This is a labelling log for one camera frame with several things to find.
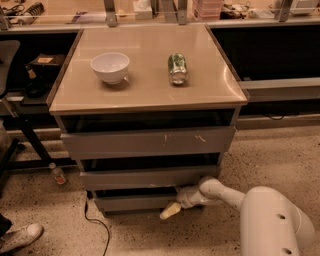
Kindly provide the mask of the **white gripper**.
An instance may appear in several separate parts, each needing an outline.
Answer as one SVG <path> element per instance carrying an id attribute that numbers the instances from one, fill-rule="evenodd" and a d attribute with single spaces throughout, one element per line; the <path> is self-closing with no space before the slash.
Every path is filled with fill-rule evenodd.
<path id="1" fill-rule="evenodd" d="M 171 202 L 161 213 L 162 220 L 168 219 L 177 214 L 181 207 L 184 209 L 193 208 L 195 206 L 211 206 L 220 203 L 218 198 L 207 198 L 197 185 L 187 186 L 177 189 L 176 201 Z"/>

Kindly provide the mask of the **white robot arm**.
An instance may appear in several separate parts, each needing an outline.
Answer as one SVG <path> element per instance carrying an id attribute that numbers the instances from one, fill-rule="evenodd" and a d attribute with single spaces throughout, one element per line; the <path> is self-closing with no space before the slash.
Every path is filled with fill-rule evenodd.
<path id="1" fill-rule="evenodd" d="M 277 190 L 257 186 L 246 193 L 206 176 L 177 190 L 176 199 L 161 212 L 167 219 L 183 209 L 221 201 L 240 214 L 241 256 L 300 256 L 315 238 L 311 219 Z"/>

